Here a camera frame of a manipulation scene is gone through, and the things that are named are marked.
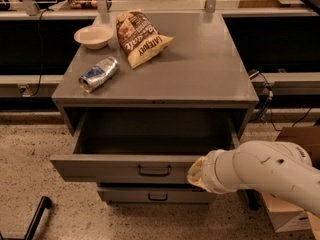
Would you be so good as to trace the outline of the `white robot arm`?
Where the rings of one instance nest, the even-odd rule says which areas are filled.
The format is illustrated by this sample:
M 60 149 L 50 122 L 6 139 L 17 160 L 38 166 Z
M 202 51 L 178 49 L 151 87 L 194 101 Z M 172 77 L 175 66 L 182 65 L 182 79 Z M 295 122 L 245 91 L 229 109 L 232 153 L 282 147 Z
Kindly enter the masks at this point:
M 211 151 L 192 164 L 187 180 L 216 194 L 253 189 L 320 216 L 320 170 L 295 143 L 249 141 Z

